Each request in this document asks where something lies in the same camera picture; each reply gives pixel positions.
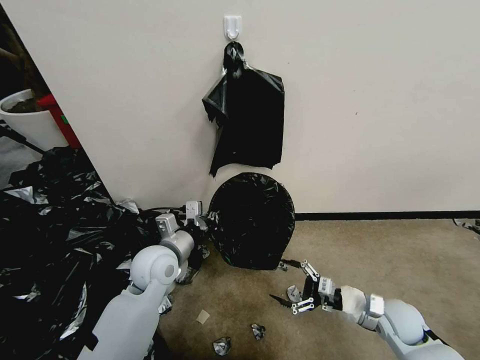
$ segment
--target red object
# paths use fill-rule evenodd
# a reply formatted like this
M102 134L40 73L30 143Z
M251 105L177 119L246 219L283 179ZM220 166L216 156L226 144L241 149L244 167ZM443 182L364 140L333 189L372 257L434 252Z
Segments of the red object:
M57 103L57 100L55 100L54 96L49 94L42 97L40 100L37 100L36 103L43 109L50 111L51 116L60 128L60 131L68 142L68 145L70 145L70 147L73 149L80 149L82 145L80 144L77 135L75 135L74 131L72 130L72 127L68 123L67 118L62 112L62 109Z

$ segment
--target soil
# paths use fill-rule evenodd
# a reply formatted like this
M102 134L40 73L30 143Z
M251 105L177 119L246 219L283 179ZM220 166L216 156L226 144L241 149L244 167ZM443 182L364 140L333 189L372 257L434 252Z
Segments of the soil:
M34 98L30 98L25 101L17 102L13 107L9 108L7 112L22 114L22 113L35 113L41 111Z

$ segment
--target beige carpet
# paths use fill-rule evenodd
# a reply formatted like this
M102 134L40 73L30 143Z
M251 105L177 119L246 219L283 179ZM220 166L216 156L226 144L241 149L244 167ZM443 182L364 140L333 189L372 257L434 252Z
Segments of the beige carpet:
M375 333L315 310L292 316L269 293L302 288L299 269L254 271L211 255L193 284L177 286L160 331L176 359L214 359L212 342L229 336L225 359L395 359ZM465 359L480 354L480 241L450 220L303 221L284 253L320 274L417 307L433 331ZM204 325L195 319L204 309ZM250 324L266 327L255 340Z

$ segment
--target black baseboard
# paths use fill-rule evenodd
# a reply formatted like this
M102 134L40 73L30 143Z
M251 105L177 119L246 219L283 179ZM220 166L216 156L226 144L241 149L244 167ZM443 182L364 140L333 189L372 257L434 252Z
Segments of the black baseboard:
M296 221L395 219L480 219L480 210L398 212L299 212L295 214Z

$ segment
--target white flower pot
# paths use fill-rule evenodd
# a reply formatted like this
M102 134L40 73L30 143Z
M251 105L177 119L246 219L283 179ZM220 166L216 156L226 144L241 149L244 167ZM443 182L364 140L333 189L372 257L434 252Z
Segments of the white flower pot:
M26 137L27 141L42 150L53 147L68 146L62 132L55 123L50 111L37 111L25 113L7 112L16 103L32 98L32 90L27 89L16 92L0 101L0 118L17 133Z

